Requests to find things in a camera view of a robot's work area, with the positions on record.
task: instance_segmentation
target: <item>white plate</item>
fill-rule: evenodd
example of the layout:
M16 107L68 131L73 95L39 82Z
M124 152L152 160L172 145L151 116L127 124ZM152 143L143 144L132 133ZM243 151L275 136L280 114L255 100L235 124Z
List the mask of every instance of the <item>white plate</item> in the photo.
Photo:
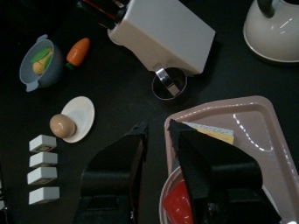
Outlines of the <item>white plate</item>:
M95 119L93 103L88 97L79 96L68 102L60 113L76 123L75 135L63 140L67 143L76 143L89 133Z
M282 216L282 223L299 223L299 177L270 100L249 96L212 101L171 115L164 123L169 175L175 169L168 132L171 119L233 130L233 145L259 163L263 189Z

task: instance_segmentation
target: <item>metal cup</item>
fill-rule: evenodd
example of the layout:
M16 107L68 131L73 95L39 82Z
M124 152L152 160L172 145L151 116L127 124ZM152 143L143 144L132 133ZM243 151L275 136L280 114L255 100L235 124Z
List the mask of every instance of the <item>metal cup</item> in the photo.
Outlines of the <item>metal cup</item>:
M152 90L153 95L163 101L172 101L181 98L187 87L187 76L181 69L176 67L155 69Z

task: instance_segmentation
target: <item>pink tray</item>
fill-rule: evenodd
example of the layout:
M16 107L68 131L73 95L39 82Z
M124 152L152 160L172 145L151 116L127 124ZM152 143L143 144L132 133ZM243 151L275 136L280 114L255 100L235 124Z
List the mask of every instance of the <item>pink tray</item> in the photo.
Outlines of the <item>pink tray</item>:
M176 168L168 132L171 119L233 130L233 145L260 165L263 189L283 218L282 223L298 223L299 177L270 100L262 96L249 96L213 101L172 114L164 123L168 175Z

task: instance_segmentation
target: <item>egg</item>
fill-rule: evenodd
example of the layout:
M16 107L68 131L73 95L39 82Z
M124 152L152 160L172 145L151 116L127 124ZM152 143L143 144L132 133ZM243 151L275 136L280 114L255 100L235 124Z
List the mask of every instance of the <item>egg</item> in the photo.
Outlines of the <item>egg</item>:
M63 114L57 114L51 118L51 131L56 137L72 137L76 132L76 123Z

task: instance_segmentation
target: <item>small plate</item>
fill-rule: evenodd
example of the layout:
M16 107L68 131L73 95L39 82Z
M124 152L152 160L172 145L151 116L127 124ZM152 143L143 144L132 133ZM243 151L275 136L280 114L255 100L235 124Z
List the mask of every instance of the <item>small plate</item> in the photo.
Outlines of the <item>small plate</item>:
M68 102L60 113L69 117L77 127L75 135L63 140L67 143L76 143L89 133L95 119L93 103L88 97L79 96Z

